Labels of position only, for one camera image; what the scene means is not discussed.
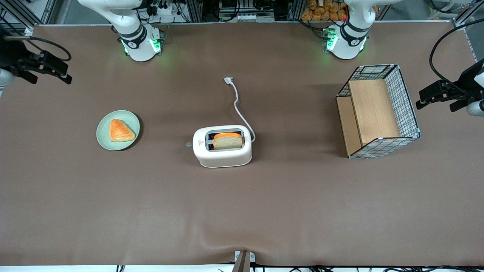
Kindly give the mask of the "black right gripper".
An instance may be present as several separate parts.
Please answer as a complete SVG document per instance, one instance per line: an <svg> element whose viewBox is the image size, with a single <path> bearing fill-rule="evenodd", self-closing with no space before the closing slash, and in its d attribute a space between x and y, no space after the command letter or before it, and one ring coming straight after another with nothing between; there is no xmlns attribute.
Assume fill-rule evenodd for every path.
<svg viewBox="0 0 484 272"><path fill-rule="evenodd" d="M65 84L71 84L72 77L67 73L67 63L31 43L40 50L34 54L27 50L24 40L31 42L31 36L14 36L1 26L1 76L33 76L33 71L55 76Z"/></svg>

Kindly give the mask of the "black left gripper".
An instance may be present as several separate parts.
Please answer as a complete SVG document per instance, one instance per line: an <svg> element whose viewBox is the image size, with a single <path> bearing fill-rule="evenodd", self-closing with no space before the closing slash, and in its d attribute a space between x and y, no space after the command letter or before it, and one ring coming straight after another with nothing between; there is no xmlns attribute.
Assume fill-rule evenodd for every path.
<svg viewBox="0 0 484 272"><path fill-rule="evenodd" d="M443 98L443 81L448 85L444 101L468 99L474 101L482 100L483 83L477 82L476 77L478 77L479 80L483 80L483 63L484 59L481 59L473 64L471 67L463 71L455 82L451 82L444 77L443 80L437 80L420 90L420 100L416 102L416 109L421 110L427 105L441 101L441 98Z"/></svg>

